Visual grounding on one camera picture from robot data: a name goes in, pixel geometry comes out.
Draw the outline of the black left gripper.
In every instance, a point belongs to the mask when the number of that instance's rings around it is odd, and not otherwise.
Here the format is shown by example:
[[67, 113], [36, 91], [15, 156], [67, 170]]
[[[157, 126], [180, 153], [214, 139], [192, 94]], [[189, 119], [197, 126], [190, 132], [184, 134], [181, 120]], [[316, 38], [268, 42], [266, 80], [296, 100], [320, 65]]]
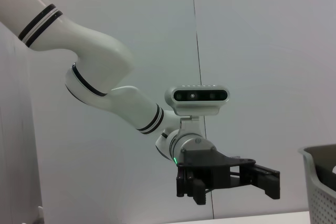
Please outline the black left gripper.
[[[239, 167], [239, 175], [230, 169]], [[280, 172], [256, 164], [249, 158], [231, 158], [219, 151], [185, 151], [177, 162], [176, 196], [192, 197], [206, 204], [206, 189], [226, 189], [244, 184], [262, 189], [271, 199], [280, 199]]]

